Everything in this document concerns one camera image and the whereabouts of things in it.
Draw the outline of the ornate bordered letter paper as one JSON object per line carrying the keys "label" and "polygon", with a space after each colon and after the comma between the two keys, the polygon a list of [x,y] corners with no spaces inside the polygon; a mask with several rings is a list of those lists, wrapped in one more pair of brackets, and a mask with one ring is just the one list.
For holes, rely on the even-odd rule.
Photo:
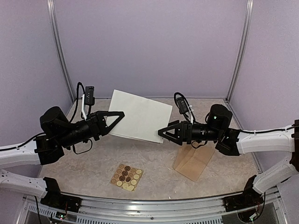
{"label": "ornate bordered letter paper", "polygon": [[172,106],[152,99],[114,90],[110,112],[124,112],[124,118],[110,135],[154,143],[163,143],[158,130],[168,126]]}

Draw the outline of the brown kraft envelope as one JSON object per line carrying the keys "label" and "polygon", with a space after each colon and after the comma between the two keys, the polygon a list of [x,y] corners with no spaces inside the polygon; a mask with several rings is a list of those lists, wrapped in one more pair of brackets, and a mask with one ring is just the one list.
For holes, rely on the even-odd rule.
{"label": "brown kraft envelope", "polygon": [[215,149],[211,146],[195,149],[191,145],[184,145],[178,150],[173,168],[181,175],[196,182],[214,153]]}

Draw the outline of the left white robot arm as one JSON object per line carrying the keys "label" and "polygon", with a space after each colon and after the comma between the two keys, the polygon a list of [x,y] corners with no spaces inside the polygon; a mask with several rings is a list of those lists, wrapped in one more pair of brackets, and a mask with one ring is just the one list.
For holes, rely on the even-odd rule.
{"label": "left white robot arm", "polygon": [[19,165],[47,165],[64,156],[64,150],[75,150],[78,143],[98,141],[107,135],[123,118],[124,112],[96,111],[81,121],[71,123],[58,106],[50,108],[40,117],[43,133],[24,143],[0,148],[0,186],[15,192],[47,198],[59,208],[65,196],[52,178],[31,178],[7,171]]}

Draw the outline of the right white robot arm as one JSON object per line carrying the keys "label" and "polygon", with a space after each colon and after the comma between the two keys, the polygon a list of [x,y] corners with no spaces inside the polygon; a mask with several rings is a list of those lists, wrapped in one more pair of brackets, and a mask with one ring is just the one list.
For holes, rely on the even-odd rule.
{"label": "right white robot arm", "polygon": [[158,135],[178,145],[193,142],[215,143],[215,149],[227,156],[252,152],[284,151],[287,156],[259,175],[251,177],[239,203],[249,207],[266,190],[299,173],[299,122],[293,125],[263,131],[245,131],[229,128],[232,112],[225,106],[214,104],[206,123],[174,121],[158,131]]}

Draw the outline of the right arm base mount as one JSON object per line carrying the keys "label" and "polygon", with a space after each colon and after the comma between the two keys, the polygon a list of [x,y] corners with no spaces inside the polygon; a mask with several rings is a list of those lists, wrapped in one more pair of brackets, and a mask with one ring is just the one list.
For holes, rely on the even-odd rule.
{"label": "right arm base mount", "polygon": [[223,198],[223,203],[226,212],[241,210],[248,207],[256,206],[259,203],[263,204],[264,200],[261,193],[253,189],[253,182],[256,175],[248,179],[242,193],[234,196],[227,196]]}

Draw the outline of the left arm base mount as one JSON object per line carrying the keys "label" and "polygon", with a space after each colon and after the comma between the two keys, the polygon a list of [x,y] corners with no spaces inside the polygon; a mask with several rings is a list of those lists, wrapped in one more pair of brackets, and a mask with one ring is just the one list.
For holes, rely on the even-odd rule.
{"label": "left arm base mount", "polygon": [[61,209],[78,213],[82,199],[76,196],[69,196],[61,193],[57,181],[53,178],[45,177],[46,195],[40,200],[40,203],[52,208]]}

